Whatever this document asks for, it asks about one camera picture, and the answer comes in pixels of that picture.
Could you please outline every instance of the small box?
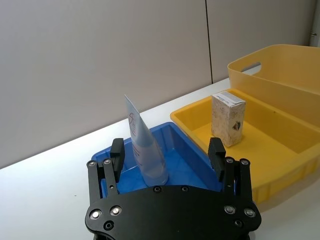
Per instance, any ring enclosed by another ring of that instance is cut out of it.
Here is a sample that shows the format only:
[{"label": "small box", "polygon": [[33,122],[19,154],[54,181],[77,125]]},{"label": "small box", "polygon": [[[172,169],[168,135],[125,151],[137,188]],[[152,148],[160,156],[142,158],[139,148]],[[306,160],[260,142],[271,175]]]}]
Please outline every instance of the small box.
[{"label": "small box", "polygon": [[241,141],[246,101],[227,91],[212,95],[212,134],[226,147]]}]

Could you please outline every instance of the blue plastic tray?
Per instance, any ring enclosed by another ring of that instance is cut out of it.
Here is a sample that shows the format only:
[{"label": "blue plastic tray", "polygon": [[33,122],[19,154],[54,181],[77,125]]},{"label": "blue plastic tray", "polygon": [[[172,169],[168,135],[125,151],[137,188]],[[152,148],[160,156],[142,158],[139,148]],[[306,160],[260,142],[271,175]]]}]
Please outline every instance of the blue plastic tray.
[{"label": "blue plastic tray", "polygon": [[[166,162],[169,179],[166,185],[189,185],[213,191],[221,190],[209,158],[174,123],[167,122],[150,129],[157,140]],[[110,157],[108,147],[92,156],[102,162]],[[125,158],[118,191],[123,194],[146,188],[136,164],[131,138],[124,140]],[[106,197],[106,181],[101,181],[102,194]]]}]

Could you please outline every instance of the yellow plastic tray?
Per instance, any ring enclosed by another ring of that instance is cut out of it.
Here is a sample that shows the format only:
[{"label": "yellow plastic tray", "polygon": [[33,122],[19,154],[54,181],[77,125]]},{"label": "yellow plastic tray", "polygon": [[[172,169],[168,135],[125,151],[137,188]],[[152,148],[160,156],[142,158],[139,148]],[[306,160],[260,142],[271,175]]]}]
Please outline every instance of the yellow plastic tray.
[{"label": "yellow plastic tray", "polygon": [[[230,93],[246,101],[240,143],[226,147],[227,156],[251,162],[253,200],[267,200],[320,166],[320,130],[239,90]],[[170,115],[171,119],[208,153],[212,97]]]},{"label": "yellow plastic tray", "polygon": [[[260,63],[259,72],[242,71]],[[320,128],[320,48],[272,45],[228,65],[238,89]]]}]

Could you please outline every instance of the gray wall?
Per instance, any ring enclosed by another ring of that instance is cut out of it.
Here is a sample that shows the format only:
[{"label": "gray wall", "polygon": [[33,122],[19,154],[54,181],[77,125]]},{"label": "gray wall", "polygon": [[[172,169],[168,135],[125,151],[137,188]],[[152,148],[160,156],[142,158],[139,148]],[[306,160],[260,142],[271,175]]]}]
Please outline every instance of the gray wall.
[{"label": "gray wall", "polygon": [[207,0],[212,75],[273,44],[309,45],[316,0]]},{"label": "gray wall", "polygon": [[[306,44],[314,0],[207,0],[213,80]],[[0,168],[211,83],[204,0],[0,0]]]}]

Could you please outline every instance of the table surface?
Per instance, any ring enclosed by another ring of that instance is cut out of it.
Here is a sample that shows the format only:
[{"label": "table surface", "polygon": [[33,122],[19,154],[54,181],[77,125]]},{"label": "table surface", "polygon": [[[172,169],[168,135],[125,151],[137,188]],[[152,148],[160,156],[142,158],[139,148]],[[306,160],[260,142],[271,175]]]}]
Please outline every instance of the table surface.
[{"label": "table surface", "polygon": [[[228,89],[229,79],[204,87],[141,113],[149,128],[170,122],[170,113]],[[0,169],[0,239],[91,240],[85,226],[89,207],[86,163],[114,138],[129,138],[128,120]],[[257,240],[319,239],[320,172],[259,205]]]}]

